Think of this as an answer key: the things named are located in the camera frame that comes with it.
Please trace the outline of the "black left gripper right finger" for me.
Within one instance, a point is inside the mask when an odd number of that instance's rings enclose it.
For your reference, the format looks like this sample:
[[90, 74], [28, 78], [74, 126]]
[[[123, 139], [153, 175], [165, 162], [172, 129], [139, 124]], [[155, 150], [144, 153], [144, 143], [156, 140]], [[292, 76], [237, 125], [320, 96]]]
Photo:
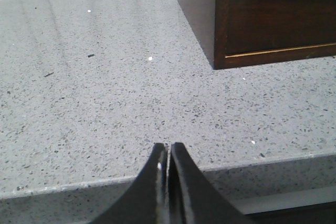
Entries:
[[183, 143], [171, 146], [170, 223], [252, 223], [212, 186]]

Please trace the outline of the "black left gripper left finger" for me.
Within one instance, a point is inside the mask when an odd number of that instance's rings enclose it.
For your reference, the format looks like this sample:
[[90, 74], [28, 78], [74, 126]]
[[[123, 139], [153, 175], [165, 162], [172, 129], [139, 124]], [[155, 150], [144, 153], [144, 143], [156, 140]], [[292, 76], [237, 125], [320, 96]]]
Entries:
[[168, 223], [166, 172], [167, 148], [155, 143], [131, 186], [91, 223]]

